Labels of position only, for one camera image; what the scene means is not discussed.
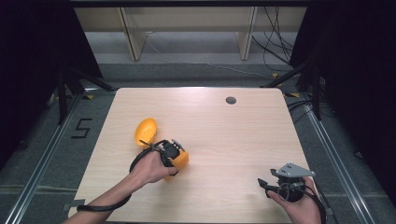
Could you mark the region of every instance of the hand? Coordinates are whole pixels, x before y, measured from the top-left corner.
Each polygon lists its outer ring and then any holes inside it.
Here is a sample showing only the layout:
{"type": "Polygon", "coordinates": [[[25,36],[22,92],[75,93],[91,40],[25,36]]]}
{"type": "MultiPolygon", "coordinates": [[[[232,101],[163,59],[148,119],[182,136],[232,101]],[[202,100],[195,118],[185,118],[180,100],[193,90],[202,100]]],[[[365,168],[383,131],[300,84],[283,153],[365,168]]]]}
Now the hand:
{"type": "MultiPolygon", "coordinates": [[[[309,177],[305,176],[303,179],[309,188],[314,189],[314,182],[309,177]]],[[[314,194],[310,189],[306,189],[305,191],[314,194]]],[[[281,196],[271,190],[268,191],[268,195],[285,209],[290,220],[294,224],[320,224],[321,221],[318,206],[314,200],[308,196],[304,195],[298,202],[290,203],[282,200],[280,198],[281,196]]]]}
{"type": "MultiPolygon", "coordinates": [[[[116,186],[89,203],[92,206],[104,206],[118,203],[125,197],[141,189],[147,183],[155,183],[168,175],[174,175],[176,167],[165,167],[158,151],[151,151],[125,176],[116,186]]],[[[108,212],[77,212],[67,219],[69,223],[104,223],[113,211],[108,212]]]]}
{"type": "Polygon", "coordinates": [[[151,151],[137,163],[130,175],[134,179],[140,180],[144,186],[147,183],[155,183],[168,175],[176,173],[176,167],[165,167],[163,165],[160,152],[151,151]]]}

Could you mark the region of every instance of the metal frame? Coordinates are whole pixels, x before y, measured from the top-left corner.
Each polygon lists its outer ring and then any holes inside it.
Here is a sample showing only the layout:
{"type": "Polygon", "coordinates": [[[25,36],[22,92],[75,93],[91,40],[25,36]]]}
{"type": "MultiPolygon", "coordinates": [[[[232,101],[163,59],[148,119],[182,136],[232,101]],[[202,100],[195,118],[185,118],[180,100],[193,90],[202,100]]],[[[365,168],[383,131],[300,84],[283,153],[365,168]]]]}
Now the metal frame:
{"type": "MultiPolygon", "coordinates": [[[[306,93],[301,93],[301,96],[303,100],[309,100],[309,97],[306,95],[306,93]]],[[[349,198],[353,208],[355,209],[359,220],[361,221],[361,223],[376,223],[374,216],[369,211],[366,201],[364,201],[363,197],[361,196],[359,189],[356,187],[355,183],[349,175],[349,172],[347,171],[347,168],[341,160],[337,149],[334,147],[332,139],[327,134],[322,122],[316,119],[316,115],[312,111],[311,107],[311,105],[305,105],[305,111],[307,112],[312,126],[318,134],[320,142],[322,143],[327,153],[327,156],[332,163],[334,171],[337,173],[338,178],[340,179],[341,185],[346,191],[347,197],[349,198]]]]}
{"type": "Polygon", "coordinates": [[[10,212],[8,213],[8,217],[6,223],[20,223],[21,219],[30,203],[32,201],[33,196],[35,195],[35,190],[41,180],[41,177],[46,172],[50,161],[58,147],[59,143],[62,140],[64,135],[64,131],[69,124],[71,117],[73,116],[73,112],[76,109],[78,103],[80,102],[82,95],[75,95],[72,99],[72,102],[69,106],[69,113],[64,118],[64,122],[58,125],[55,130],[54,135],[49,141],[46,150],[44,151],[43,155],[41,156],[40,161],[38,162],[35,170],[33,171],[32,175],[30,176],[28,182],[24,186],[21,195],[19,196],[18,200],[12,206],[10,212]]]}

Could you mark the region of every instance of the small black object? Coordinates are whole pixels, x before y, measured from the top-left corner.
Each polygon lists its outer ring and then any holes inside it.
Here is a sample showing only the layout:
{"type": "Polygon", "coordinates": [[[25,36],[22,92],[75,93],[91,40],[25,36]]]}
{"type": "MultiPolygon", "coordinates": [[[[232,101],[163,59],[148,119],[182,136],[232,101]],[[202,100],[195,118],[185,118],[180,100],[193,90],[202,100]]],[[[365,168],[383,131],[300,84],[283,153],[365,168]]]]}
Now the small black object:
{"type": "Polygon", "coordinates": [[[268,198],[270,197],[268,195],[268,190],[277,193],[278,195],[282,196],[282,198],[284,198],[286,201],[291,203],[295,203],[299,201],[301,198],[303,198],[305,191],[305,181],[302,178],[285,177],[279,175],[274,175],[274,176],[279,178],[277,182],[279,187],[268,185],[268,183],[265,182],[264,180],[258,179],[260,187],[265,189],[265,194],[267,195],[268,198]]]}

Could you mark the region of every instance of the wooden table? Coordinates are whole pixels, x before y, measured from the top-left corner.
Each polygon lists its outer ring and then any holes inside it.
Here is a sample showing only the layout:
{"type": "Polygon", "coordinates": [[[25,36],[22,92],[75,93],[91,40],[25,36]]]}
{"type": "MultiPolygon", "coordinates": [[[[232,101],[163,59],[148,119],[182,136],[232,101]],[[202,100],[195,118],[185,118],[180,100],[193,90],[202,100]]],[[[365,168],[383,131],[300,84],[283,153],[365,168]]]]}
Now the wooden table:
{"type": "MultiPolygon", "coordinates": [[[[76,200],[90,202],[128,174],[142,150],[134,131],[157,120],[155,141],[176,139],[190,153],[177,176],[134,193],[108,221],[290,223],[257,178],[275,185],[270,169],[287,162],[308,168],[278,89],[133,88],[118,90],[76,200]],[[230,105],[226,98],[236,103],[230,105]]],[[[72,208],[69,216],[76,213],[72,208]]]]}

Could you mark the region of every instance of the metal stand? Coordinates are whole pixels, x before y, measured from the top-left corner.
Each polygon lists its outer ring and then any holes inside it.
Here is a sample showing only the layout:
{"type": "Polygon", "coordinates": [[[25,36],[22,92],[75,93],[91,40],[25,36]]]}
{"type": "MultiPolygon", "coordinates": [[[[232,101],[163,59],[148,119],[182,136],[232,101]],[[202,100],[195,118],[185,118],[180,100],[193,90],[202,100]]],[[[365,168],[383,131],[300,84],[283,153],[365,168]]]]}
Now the metal stand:
{"type": "Polygon", "coordinates": [[[84,88],[79,82],[80,78],[87,79],[92,84],[99,86],[100,88],[106,91],[116,91],[118,88],[114,88],[112,86],[107,85],[105,82],[101,80],[91,77],[88,74],[85,74],[81,70],[77,68],[70,68],[70,67],[63,67],[58,74],[58,96],[59,96],[59,110],[60,110],[60,117],[59,117],[59,124],[64,121],[64,118],[67,115],[67,102],[66,102],[66,92],[65,92],[65,85],[73,94],[81,95],[84,93],[84,88]]]}

